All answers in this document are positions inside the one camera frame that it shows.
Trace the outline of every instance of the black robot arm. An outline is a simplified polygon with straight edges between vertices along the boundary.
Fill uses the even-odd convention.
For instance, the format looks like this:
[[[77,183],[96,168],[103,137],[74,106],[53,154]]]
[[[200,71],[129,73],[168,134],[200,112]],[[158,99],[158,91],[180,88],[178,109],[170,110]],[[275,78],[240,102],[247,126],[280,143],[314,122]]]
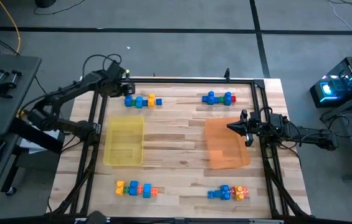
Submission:
[[[60,109],[64,103],[88,91],[97,91],[102,96],[110,97],[134,94],[135,86],[133,83],[122,83],[122,80],[125,80],[124,73],[126,73],[125,78],[127,79],[128,72],[118,63],[112,62],[107,70],[91,72],[79,82],[74,81],[67,87],[48,93],[27,113],[27,118],[42,131],[60,130],[74,134],[81,141],[87,142],[88,145],[95,144],[98,141],[101,127],[87,121],[73,122],[60,119]],[[45,110],[48,106],[51,107],[49,111]]]
[[[335,133],[331,133],[327,129],[312,129],[295,126],[286,116],[280,114],[270,114],[270,119],[266,123],[260,122],[259,114],[250,113],[247,119],[247,111],[242,110],[240,121],[227,124],[227,127],[241,136],[246,137],[246,146],[253,143],[253,134],[262,136],[266,142],[281,145],[284,141],[297,142],[301,146],[302,143],[314,144],[322,149],[329,151],[335,150],[338,145]]]

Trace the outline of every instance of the yellow toy block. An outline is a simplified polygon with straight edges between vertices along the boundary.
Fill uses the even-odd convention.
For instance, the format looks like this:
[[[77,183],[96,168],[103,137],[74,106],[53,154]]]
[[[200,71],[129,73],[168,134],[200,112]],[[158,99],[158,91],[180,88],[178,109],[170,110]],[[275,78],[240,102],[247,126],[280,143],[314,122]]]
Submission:
[[[155,105],[154,99],[149,98],[149,99],[148,99],[148,107],[152,108],[152,107],[154,107],[154,105]]]
[[[125,186],[125,182],[124,181],[120,181],[118,180],[116,182],[116,195],[122,196],[123,195],[123,188]]]
[[[235,186],[235,199],[236,200],[244,199],[244,189],[241,186]]]

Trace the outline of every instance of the wooden tabletop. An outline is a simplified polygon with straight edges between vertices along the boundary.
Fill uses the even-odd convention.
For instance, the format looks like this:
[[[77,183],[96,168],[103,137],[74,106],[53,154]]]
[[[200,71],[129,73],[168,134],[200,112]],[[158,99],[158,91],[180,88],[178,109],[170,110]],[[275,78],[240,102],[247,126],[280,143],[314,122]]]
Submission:
[[[287,107],[279,79],[265,80],[269,106],[274,113],[287,115]],[[205,105],[202,95],[214,91],[223,95],[230,91],[237,102],[232,106]],[[110,98],[107,104],[97,166],[94,175],[89,213],[101,211],[109,217],[200,217],[200,218],[270,218],[259,140],[248,147],[250,164],[238,169],[210,169],[204,139],[204,121],[208,118],[238,117],[242,109],[252,111],[249,85],[243,84],[136,84],[136,95],[154,93],[163,99],[160,108],[142,110],[126,108],[124,97]],[[93,93],[75,99],[71,120],[87,120]],[[145,117],[144,161],[140,167],[103,165],[105,136],[111,115],[143,115]],[[50,196],[50,205],[57,208],[74,186],[81,146],[61,155]],[[285,188],[303,211],[310,213],[302,171],[297,157],[288,150],[278,150]],[[151,183],[159,195],[115,195],[115,183],[131,180]],[[250,197],[243,201],[208,199],[208,190],[220,185],[241,185],[249,188]],[[281,211],[275,190],[277,208]]]

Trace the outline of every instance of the yellow plastic bin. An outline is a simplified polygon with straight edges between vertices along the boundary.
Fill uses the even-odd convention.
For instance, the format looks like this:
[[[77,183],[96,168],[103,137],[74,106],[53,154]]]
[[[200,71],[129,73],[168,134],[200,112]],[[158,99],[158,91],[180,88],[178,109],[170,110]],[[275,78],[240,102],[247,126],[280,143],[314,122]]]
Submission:
[[[109,119],[103,163],[139,166],[143,163],[144,117],[112,116]]]

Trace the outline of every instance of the blue led light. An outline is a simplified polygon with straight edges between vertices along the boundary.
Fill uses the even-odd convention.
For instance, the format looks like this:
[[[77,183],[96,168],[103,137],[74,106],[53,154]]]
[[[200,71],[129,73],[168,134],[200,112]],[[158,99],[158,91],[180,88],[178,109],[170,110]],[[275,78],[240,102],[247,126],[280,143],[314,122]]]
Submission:
[[[322,101],[324,101],[324,100],[335,100],[335,99],[338,99],[338,97],[336,97],[336,96],[326,96],[326,97],[324,97],[324,98],[322,98],[322,99],[320,100],[320,103],[321,103]]]
[[[328,84],[323,85],[322,88],[323,88],[323,91],[325,94],[327,94],[327,95],[332,94],[332,90],[331,90],[330,86],[328,86]]]

